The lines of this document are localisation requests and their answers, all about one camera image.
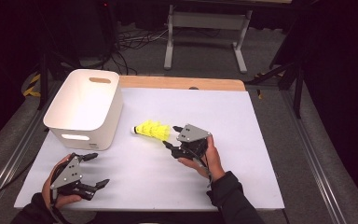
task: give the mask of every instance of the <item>cable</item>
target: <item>cable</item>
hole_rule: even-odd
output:
[[[142,32],[144,32],[144,30],[132,30],[132,31],[126,31],[126,32],[119,33],[120,35],[124,35],[124,37],[122,37],[122,38],[119,39],[118,41],[123,40],[123,39],[126,39],[126,38],[130,38],[130,37],[131,37],[131,32],[138,32],[138,33],[135,35],[135,36],[138,36],[138,35],[140,35]]]
[[[164,30],[157,30],[155,32],[148,32],[146,35],[140,35],[140,36],[135,36],[135,37],[127,37],[127,38],[122,38],[121,40],[119,40],[119,44],[121,47],[123,47],[124,49],[122,50],[126,50],[126,49],[141,49],[144,46],[146,46],[147,44],[156,41],[158,39],[165,39],[162,38],[162,36],[167,33],[168,30],[164,29]],[[139,42],[136,46],[133,46],[132,44],[134,42]]]
[[[207,173],[207,175],[209,177],[209,185],[208,185],[208,188],[209,188],[211,186],[211,184],[212,184],[212,181],[213,181],[211,171],[209,170],[209,165],[205,164],[205,162],[195,152],[193,152],[191,149],[186,148],[186,147],[182,147],[182,149],[184,151],[187,151],[190,154],[192,154],[202,164],[202,166],[205,168],[205,171],[206,171],[206,173]]]
[[[286,214],[286,211],[284,210],[284,208],[282,209],[282,211],[283,211],[284,218],[286,219],[286,223],[290,224],[289,217],[287,217],[287,214]]]
[[[82,68],[90,69],[90,68],[97,68],[99,66],[103,67],[103,65],[106,64],[107,61],[109,61],[109,59],[110,59],[110,57],[109,57],[109,55],[111,54],[110,52],[109,52],[109,54],[105,55],[105,57],[102,61],[95,63],[95,64],[87,65],[87,66],[82,65]]]
[[[50,185],[51,183],[54,183],[54,181],[57,179],[57,177],[59,176],[59,174],[62,172],[62,168],[65,168],[65,166],[68,164],[68,162],[63,162],[61,164],[59,164],[57,166],[57,168],[54,170],[53,175],[51,176],[51,181],[50,181]],[[54,195],[53,195],[53,189],[50,189],[50,204],[55,204],[55,200],[54,199]]]
[[[16,175],[14,178],[12,178],[9,182],[7,182],[2,188],[0,188],[0,192],[4,189],[6,189],[8,186],[10,186],[11,184],[13,184],[30,166],[32,163],[34,163],[34,160],[36,159],[36,156],[34,156],[33,159],[31,159],[31,161],[25,166],[24,169],[21,170],[21,172]]]
[[[127,62],[126,62],[126,60],[124,59],[123,55],[122,55],[120,52],[117,52],[117,54],[118,54],[118,56],[124,61],[124,64],[125,64],[125,65],[123,65],[123,64],[121,64],[121,63],[118,63],[113,56],[111,56],[111,58],[112,58],[113,62],[117,65],[117,68],[118,68],[118,71],[120,72],[120,74],[122,75],[121,70],[120,70],[120,66],[122,66],[122,67],[125,67],[125,68],[126,68],[126,70],[127,70],[127,75],[129,74],[129,70],[131,70],[131,71],[133,71],[133,72],[135,73],[135,75],[137,76],[137,75],[138,75],[138,72],[137,72],[135,69],[133,69],[133,68],[127,66]]]
[[[207,167],[208,170],[209,170],[208,157],[206,157],[206,154],[205,154],[205,160],[206,160],[206,167]]]

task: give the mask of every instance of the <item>wooden table edge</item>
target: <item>wooden table edge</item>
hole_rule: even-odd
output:
[[[206,91],[246,91],[241,80],[199,77],[120,76],[122,88],[194,89]]]

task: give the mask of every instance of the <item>white table surface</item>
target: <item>white table surface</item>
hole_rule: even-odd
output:
[[[252,102],[247,91],[192,91],[123,88],[124,106],[113,143],[91,161],[82,161],[82,183],[110,182],[91,201],[67,205],[92,211],[215,211],[206,195],[208,180],[185,167],[155,138],[132,134],[131,127],[152,119],[170,126],[187,123],[213,134],[221,162],[243,185],[256,209],[284,208]],[[177,132],[169,141],[175,146]],[[94,151],[66,148],[48,133],[14,204],[23,208],[42,189],[64,156]]]

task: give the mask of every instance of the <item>black sleeve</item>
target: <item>black sleeve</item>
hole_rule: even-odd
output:
[[[51,224],[56,222],[49,210],[41,193],[36,193],[31,200],[14,218],[11,224]]]
[[[226,224],[264,223],[243,195],[242,184],[230,171],[212,183],[212,190],[207,194],[221,211]]]

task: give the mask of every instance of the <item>hand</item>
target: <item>hand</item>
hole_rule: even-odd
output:
[[[225,175],[225,171],[223,170],[222,164],[220,162],[217,148],[214,146],[213,137],[208,136],[206,140],[208,141],[208,148],[206,149],[205,155],[201,159],[205,162],[205,164],[208,165],[214,182],[223,175]],[[205,178],[209,177],[208,174],[205,172],[205,169],[203,167],[200,167],[195,161],[191,161],[186,158],[179,158],[178,161],[187,167],[195,169],[197,172],[199,172],[200,175],[204,176]]]
[[[59,161],[54,166],[53,170],[50,173],[50,176],[48,177],[45,184],[43,185],[42,196],[43,196],[43,199],[45,201],[45,204],[46,204],[46,207],[48,208],[48,210],[50,210],[50,185],[51,185],[51,178],[53,176],[53,173],[54,173],[55,169],[58,167],[58,165],[60,165],[61,163],[65,162],[65,161],[68,161],[70,156],[71,156],[71,154],[67,155],[65,158],[63,158],[61,161]],[[78,195],[68,195],[68,196],[59,195],[55,206],[56,206],[56,208],[60,209],[61,207],[63,207],[64,205],[66,205],[68,203],[76,203],[76,202],[80,202],[80,201],[81,201],[81,197]]]

